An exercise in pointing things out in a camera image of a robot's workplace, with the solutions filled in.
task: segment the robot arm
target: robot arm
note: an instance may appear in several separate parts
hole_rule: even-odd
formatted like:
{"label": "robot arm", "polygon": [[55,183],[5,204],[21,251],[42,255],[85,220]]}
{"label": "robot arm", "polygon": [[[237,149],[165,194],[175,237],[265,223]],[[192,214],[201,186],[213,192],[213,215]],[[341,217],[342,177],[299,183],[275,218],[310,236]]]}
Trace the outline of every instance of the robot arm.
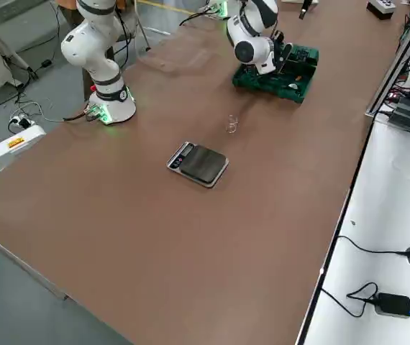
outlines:
{"label": "robot arm", "polygon": [[259,74],[270,73],[275,70],[273,42],[260,33],[277,22],[277,2],[250,0],[243,4],[240,14],[227,21],[227,37],[241,63],[255,65]]}
{"label": "robot arm", "polygon": [[104,109],[100,120],[105,124],[125,121],[136,109],[119,66],[105,55],[123,33],[122,23],[114,16],[115,9],[116,0],[77,0],[77,10],[85,20],[61,43],[69,63],[90,74],[96,92],[88,105]]}

